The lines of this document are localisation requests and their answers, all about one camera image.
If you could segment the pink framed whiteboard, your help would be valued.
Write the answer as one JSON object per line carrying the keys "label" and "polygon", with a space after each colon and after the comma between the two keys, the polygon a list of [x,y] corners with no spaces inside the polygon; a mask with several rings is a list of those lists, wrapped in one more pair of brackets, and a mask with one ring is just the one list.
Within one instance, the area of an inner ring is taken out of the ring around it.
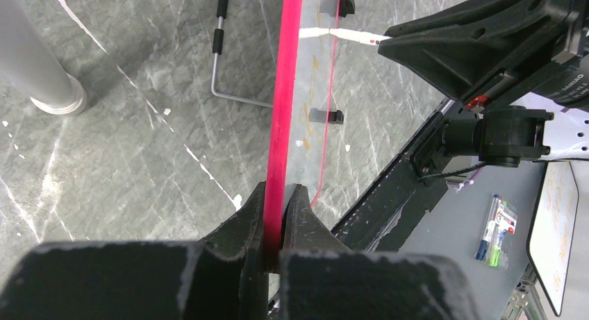
{"label": "pink framed whiteboard", "polygon": [[278,260],[297,185],[315,203],[324,181],[340,0],[283,0],[263,206],[265,258]]}

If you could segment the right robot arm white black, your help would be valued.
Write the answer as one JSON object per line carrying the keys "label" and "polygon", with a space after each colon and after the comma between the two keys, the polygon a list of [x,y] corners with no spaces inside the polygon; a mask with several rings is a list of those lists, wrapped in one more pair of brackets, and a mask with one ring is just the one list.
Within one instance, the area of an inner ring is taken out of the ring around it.
{"label": "right robot arm white black", "polygon": [[578,151],[565,151],[565,120],[516,105],[534,93],[588,110],[588,0],[468,0],[390,27],[378,52],[474,114],[443,119],[413,152],[422,182],[442,178],[456,156],[476,156],[478,167],[588,158],[586,130]]}

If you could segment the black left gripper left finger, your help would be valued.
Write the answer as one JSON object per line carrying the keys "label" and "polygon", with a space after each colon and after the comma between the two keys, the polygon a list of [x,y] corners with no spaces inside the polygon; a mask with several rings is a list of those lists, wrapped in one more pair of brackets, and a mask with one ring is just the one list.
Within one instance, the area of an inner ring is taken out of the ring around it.
{"label": "black left gripper left finger", "polygon": [[1,318],[265,319],[264,193],[199,240],[36,246],[1,290]]}

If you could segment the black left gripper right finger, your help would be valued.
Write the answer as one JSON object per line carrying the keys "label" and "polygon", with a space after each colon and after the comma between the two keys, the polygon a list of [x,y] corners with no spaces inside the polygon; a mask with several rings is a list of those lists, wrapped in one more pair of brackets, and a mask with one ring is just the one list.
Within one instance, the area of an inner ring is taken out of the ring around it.
{"label": "black left gripper right finger", "polygon": [[281,319],[478,319],[468,279],[453,260],[352,251],[313,213],[295,185],[279,256]]}

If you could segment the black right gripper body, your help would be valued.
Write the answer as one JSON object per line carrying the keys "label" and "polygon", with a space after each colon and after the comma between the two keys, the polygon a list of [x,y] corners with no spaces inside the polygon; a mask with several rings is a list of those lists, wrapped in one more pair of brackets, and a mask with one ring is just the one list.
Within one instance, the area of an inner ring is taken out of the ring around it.
{"label": "black right gripper body", "polygon": [[588,110],[588,18],[580,16],[510,69],[500,69],[474,91],[471,111],[505,107],[534,93],[568,109]]}

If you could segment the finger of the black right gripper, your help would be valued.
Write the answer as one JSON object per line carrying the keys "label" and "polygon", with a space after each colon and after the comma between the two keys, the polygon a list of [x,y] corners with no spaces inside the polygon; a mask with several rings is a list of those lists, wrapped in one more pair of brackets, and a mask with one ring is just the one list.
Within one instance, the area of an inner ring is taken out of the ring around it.
{"label": "finger of the black right gripper", "polygon": [[378,52],[450,99],[467,101],[578,17],[580,0],[467,0],[390,27]]}

